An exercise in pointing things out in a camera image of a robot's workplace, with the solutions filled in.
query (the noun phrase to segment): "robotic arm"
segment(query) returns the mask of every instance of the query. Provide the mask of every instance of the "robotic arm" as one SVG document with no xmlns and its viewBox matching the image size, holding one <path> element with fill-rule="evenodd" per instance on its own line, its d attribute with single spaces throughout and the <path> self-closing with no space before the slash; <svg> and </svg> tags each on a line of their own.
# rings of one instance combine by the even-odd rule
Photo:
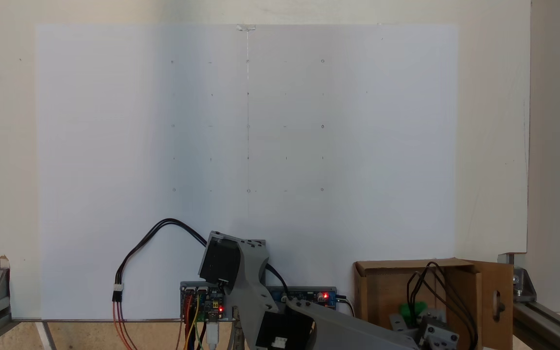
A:
<svg viewBox="0 0 560 350">
<path fill-rule="evenodd" d="M 199 275 L 224 287 L 252 350 L 418 350 L 414 340 L 315 303 L 276 303 L 261 282 L 264 241 L 211 232 Z"/>
</svg>

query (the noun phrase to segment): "circuit board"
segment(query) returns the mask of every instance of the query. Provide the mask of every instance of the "circuit board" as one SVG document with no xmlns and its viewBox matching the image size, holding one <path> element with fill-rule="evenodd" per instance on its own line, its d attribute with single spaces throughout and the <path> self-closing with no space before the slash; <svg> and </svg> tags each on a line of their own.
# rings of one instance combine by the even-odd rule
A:
<svg viewBox="0 0 560 350">
<path fill-rule="evenodd" d="M 327 308 L 336 310 L 336 288 L 335 287 L 288 287 L 289 297 L 299 300 L 317 303 Z M 278 303 L 285 303 L 284 288 L 281 286 L 267 287 L 271 298 Z"/>
<path fill-rule="evenodd" d="M 195 315 L 196 308 L 198 310 L 196 322 L 205 322 L 209 320 L 226 321 L 232 319 L 231 310 L 225 305 L 224 292 L 215 284 L 206 282 L 181 282 L 181 318 L 187 313 L 187 310 L 185 310 L 187 301 L 189 301 L 189 315 Z"/>
<path fill-rule="evenodd" d="M 317 303 L 327 308 L 336 310 L 336 288 L 335 287 L 307 287 L 295 286 L 289 288 L 289 297 Z M 285 303 L 284 288 L 281 286 L 268 286 L 271 298 L 278 303 Z M 232 306 L 227 302 L 224 292 L 216 284 L 202 281 L 184 281 L 180 283 L 180 314 L 184 317 L 186 310 L 185 304 L 189 304 L 189 315 L 193 317 L 196 311 L 196 301 L 200 297 L 198 306 L 197 322 L 209 321 L 232 321 Z"/>
</svg>

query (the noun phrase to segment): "green part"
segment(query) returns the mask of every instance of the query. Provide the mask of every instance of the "green part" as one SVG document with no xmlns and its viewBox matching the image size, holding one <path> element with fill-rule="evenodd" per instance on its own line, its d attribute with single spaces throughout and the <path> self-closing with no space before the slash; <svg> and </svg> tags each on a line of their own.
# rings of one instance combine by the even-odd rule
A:
<svg viewBox="0 0 560 350">
<path fill-rule="evenodd" d="M 426 308 L 427 308 L 427 303 L 425 303 L 424 301 L 418 301 L 416 304 L 414 304 L 414 314 L 418 315 L 421 312 L 424 312 Z M 411 322 L 412 318 L 409 314 L 409 306 L 407 305 L 407 303 L 399 306 L 399 313 L 401 314 L 403 320 L 408 326 L 410 324 L 413 324 L 413 322 Z"/>
</svg>

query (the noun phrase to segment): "white paper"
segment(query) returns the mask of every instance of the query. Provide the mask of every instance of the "white paper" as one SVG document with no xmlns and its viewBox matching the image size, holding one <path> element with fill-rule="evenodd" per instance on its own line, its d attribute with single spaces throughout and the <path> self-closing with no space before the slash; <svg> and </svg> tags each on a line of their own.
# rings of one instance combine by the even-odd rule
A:
<svg viewBox="0 0 560 350">
<path fill-rule="evenodd" d="M 49 25 L 37 42 L 43 319 L 110 319 L 118 266 L 164 217 L 266 239 L 287 283 L 344 294 L 354 261 L 453 256 L 455 27 Z M 162 229 L 127 265 L 125 317 L 178 317 L 202 252 Z"/>
<path fill-rule="evenodd" d="M 160 219 L 207 237 L 247 215 L 247 33 L 40 26 L 43 319 L 111 319 L 114 276 Z M 163 228 L 124 272 L 124 316 L 176 318 L 204 248 Z"/>
<path fill-rule="evenodd" d="M 454 256 L 454 26 L 249 32 L 249 229 L 288 284 Z"/>
</svg>

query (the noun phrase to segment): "yellow wire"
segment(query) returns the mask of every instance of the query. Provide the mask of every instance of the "yellow wire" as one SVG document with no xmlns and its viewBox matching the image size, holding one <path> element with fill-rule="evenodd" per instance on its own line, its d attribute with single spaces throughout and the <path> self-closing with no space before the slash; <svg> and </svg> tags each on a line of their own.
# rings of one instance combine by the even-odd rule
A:
<svg viewBox="0 0 560 350">
<path fill-rule="evenodd" d="M 200 295 L 198 295 L 198 299 L 196 299 L 196 315 L 193 317 L 193 324 L 191 328 L 189 328 L 189 333 L 187 333 L 187 337 L 185 338 L 185 347 L 183 350 L 187 350 L 187 344 L 189 343 L 189 337 L 192 334 L 192 330 L 195 328 L 196 321 L 198 320 L 198 308 L 200 308 Z"/>
</svg>

